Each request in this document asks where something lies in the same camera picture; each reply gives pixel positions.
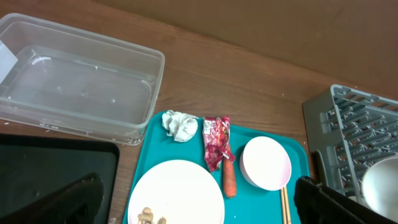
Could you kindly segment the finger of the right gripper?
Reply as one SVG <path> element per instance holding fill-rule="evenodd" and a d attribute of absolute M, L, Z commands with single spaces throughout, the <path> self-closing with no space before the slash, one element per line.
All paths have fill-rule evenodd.
<path fill-rule="evenodd" d="M 318 169 L 318 175 L 320 181 L 326 186 L 330 186 L 330 162 L 327 154 L 320 151 L 313 153 L 315 163 Z"/>

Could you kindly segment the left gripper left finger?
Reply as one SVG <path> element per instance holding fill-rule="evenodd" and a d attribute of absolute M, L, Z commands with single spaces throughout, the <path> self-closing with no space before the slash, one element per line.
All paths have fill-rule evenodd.
<path fill-rule="evenodd" d="M 1 218 L 1 223 L 93 223 L 104 199 L 104 185 L 90 173 Z"/>

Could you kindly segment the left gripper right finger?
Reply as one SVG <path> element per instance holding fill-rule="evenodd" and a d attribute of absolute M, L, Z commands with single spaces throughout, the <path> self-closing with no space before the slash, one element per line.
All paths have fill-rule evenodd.
<path fill-rule="evenodd" d="M 294 204 L 303 224 L 397 224 L 308 176 L 296 181 Z"/>

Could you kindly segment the wooden chopstick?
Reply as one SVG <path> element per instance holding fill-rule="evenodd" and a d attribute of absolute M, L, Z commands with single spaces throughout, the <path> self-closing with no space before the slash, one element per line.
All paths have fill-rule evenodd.
<path fill-rule="evenodd" d="M 287 187 L 284 187 L 284 195 L 285 195 L 285 214 L 287 219 L 287 224 L 292 224 L 291 214 L 290 214 L 290 205 L 289 205 L 289 196 L 287 192 Z"/>
<path fill-rule="evenodd" d="M 282 221 L 283 224 L 287 224 L 286 214 L 285 214 L 285 195 L 284 188 L 280 189 L 280 201 L 282 206 Z"/>

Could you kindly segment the pink white bowl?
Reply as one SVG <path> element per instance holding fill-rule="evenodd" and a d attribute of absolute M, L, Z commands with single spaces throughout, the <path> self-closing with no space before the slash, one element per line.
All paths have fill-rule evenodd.
<path fill-rule="evenodd" d="M 251 185 L 268 191 L 284 188 L 292 175 L 287 151 L 276 140 L 265 136 L 255 137 L 245 145 L 239 167 Z"/>

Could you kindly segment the white saucer bowl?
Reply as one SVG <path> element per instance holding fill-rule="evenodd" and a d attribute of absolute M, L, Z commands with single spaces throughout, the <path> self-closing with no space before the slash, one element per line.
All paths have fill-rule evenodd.
<path fill-rule="evenodd" d="M 371 210 L 397 222 L 397 156 L 379 161 L 366 171 L 362 192 Z"/>

